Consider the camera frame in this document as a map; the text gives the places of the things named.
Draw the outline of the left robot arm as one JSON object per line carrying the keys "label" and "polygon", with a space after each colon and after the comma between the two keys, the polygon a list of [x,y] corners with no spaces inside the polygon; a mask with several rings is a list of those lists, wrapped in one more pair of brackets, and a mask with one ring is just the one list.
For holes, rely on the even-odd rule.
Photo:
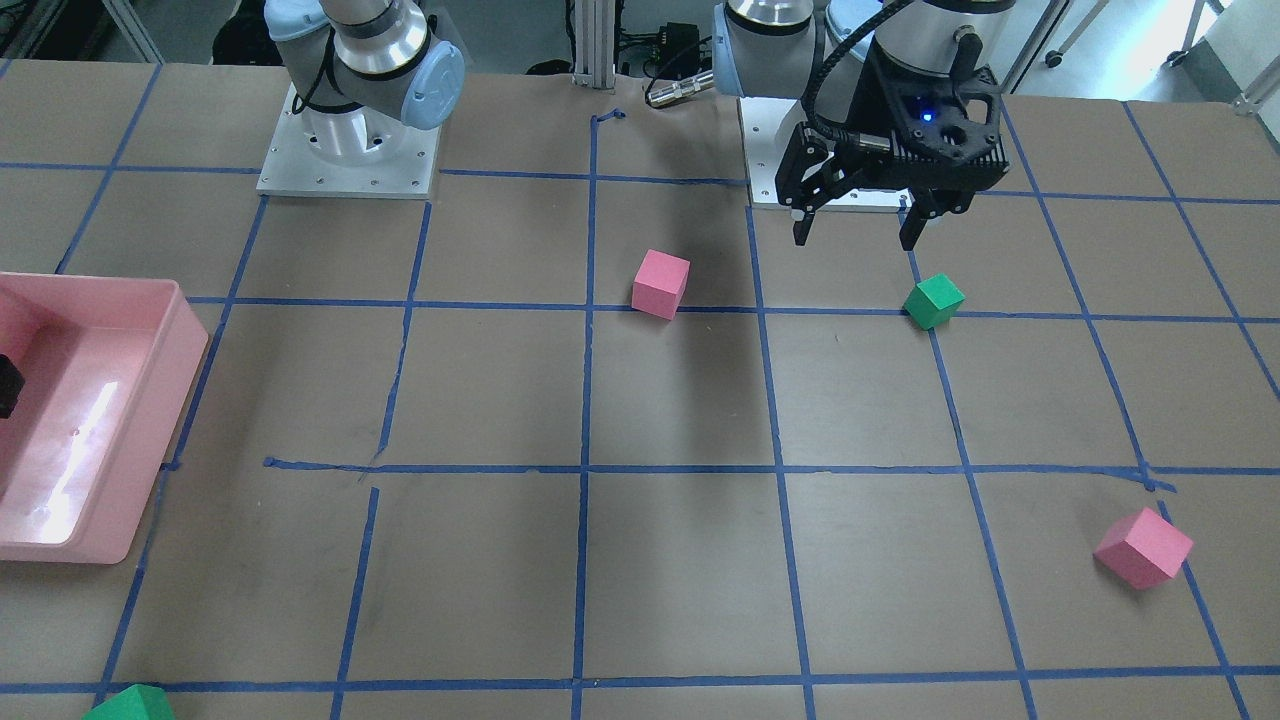
{"label": "left robot arm", "polygon": [[808,241],[817,213],[864,190],[902,191],[899,240],[963,214],[1010,169],[987,60],[1010,1],[726,1],[710,37],[716,88],[794,100],[774,200]]}

